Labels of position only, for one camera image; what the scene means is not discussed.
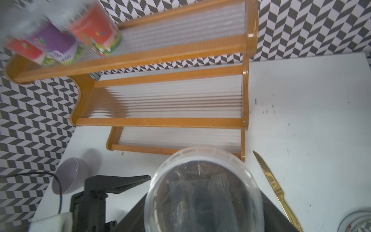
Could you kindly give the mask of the orange wooden tiered shelf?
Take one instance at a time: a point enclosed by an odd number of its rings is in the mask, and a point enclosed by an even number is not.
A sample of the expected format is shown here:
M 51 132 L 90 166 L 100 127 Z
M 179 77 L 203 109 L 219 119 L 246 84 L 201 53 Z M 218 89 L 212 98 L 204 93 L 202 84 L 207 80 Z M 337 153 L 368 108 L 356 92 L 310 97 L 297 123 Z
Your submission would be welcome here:
M 248 129 L 248 71 L 259 33 L 257 1 L 202 1 L 119 24 L 123 42 L 109 57 L 86 53 L 70 66 L 41 67 L 13 55 L 4 76 L 16 84 L 68 77 L 78 89 L 71 112 L 74 126 L 109 126 L 108 150 L 172 155 L 174 148 L 120 144 L 129 127 Z M 200 66 L 122 77 L 91 73 L 191 61 L 221 55 L 242 55 L 241 64 Z

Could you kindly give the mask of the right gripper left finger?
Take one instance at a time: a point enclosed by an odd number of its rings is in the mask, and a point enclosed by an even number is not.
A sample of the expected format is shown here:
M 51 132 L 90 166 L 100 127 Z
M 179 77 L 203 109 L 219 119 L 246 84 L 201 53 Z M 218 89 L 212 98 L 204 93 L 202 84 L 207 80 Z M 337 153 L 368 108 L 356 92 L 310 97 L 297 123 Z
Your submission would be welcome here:
M 145 232 L 144 211 L 147 194 L 113 228 L 113 232 Z

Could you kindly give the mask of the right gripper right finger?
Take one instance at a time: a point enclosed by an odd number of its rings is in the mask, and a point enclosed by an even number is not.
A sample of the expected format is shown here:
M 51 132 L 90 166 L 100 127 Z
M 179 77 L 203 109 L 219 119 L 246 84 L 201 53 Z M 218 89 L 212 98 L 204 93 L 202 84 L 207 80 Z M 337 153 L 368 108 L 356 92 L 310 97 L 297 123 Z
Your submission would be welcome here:
M 298 232 L 284 214 L 260 191 L 263 200 L 265 232 Z

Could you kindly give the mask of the clear seed container red label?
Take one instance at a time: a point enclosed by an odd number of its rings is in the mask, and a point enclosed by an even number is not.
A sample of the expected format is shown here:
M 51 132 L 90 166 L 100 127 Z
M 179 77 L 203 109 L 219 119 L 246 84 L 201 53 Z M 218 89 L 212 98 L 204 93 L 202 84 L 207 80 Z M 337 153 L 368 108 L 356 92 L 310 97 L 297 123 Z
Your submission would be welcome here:
M 26 40 L 10 38 L 6 40 L 5 47 L 41 66 L 48 67 L 56 62 L 52 57 Z

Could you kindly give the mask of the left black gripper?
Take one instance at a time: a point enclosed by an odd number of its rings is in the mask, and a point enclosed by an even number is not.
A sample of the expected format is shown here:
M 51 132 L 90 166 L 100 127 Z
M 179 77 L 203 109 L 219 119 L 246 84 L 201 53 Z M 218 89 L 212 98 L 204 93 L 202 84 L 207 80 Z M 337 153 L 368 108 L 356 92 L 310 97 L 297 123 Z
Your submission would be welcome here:
M 84 192 L 71 197 L 73 232 L 112 232 L 117 221 L 106 222 L 107 193 L 120 194 L 150 181 L 148 175 L 136 177 L 93 176 L 85 180 Z

